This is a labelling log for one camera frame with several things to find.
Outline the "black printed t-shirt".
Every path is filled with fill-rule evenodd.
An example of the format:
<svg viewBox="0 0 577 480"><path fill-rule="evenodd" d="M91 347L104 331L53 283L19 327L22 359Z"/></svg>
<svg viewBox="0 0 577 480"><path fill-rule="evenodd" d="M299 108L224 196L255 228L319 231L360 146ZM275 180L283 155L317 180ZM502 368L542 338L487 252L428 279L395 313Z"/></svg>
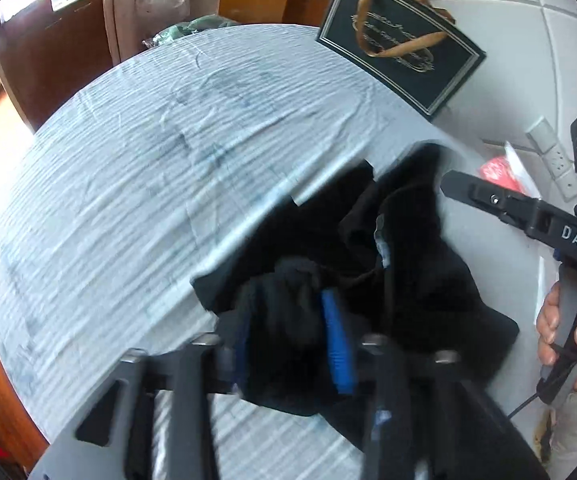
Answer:
<svg viewBox="0 0 577 480"><path fill-rule="evenodd" d="M367 378L355 363L366 333L413 356L453 350L477 384L494 378L519 329L483 302L443 237L436 185L449 157L418 143L384 174L357 162L305 203L282 200L194 278L245 400L319 414L360 445Z"/></svg>

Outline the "red tissue pack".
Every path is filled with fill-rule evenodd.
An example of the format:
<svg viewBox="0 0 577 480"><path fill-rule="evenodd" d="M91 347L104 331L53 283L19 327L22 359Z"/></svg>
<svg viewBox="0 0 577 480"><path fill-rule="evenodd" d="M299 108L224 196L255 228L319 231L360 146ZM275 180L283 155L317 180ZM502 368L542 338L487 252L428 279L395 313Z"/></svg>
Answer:
<svg viewBox="0 0 577 480"><path fill-rule="evenodd" d="M478 173L483 180L502 188L531 198L542 197L535 180L509 142L504 144L503 153L487 160L480 166Z"/></svg>

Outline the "dark green gift box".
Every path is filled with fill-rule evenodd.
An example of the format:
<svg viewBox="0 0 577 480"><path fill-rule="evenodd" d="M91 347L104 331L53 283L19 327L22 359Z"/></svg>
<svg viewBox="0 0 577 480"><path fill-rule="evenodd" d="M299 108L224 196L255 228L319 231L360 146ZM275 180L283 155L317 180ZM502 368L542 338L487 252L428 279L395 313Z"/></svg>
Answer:
<svg viewBox="0 0 577 480"><path fill-rule="evenodd" d="M486 52L428 0L331 0L317 42L432 120Z"/></svg>

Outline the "light blue bed sheet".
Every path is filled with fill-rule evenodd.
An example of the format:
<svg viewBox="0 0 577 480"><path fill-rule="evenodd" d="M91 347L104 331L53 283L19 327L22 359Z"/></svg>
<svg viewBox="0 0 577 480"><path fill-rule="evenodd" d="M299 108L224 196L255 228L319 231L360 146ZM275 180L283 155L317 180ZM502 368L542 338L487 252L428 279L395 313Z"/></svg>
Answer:
<svg viewBox="0 0 577 480"><path fill-rule="evenodd" d="M368 162L384 174L418 143L448 148L442 234L490 308L519 333L479 385L525 441L535 388L537 252L442 195L482 156L315 39L311 27L240 25L146 51L80 90L37 132L0 208L0 359L50 444L127 351L174 351L218 318L192 281L285 198L305 203ZM363 452L321 415L211 402L217 479L364 479Z"/></svg>

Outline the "green cloth bundle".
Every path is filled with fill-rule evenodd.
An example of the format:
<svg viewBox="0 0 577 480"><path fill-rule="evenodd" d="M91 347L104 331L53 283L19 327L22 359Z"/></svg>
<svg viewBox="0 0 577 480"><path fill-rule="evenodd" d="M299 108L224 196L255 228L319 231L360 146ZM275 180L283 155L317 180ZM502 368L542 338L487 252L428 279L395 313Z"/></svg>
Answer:
<svg viewBox="0 0 577 480"><path fill-rule="evenodd" d="M154 36L144 39L142 44L146 49L156 48L162 44L170 44L170 42L183 37L206 32L206 30L231 26L238 26L238 22L219 14L207 14L194 18L192 21L180 22L162 29L160 32L156 32Z"/></svg>

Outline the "white wall socket panel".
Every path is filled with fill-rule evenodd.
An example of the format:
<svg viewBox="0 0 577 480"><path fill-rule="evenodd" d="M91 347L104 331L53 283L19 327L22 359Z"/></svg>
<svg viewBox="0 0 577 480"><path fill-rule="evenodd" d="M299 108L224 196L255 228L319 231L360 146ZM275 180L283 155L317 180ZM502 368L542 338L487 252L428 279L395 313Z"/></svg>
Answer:
<svg viewBox="0 0 577 480"><path fill-rule="evenodd" d="M564 203L572 204L577 199L577 174L551 124L545 117L540 117L529 128L526 136L557 188L552 200L560 198Z"/></svg>

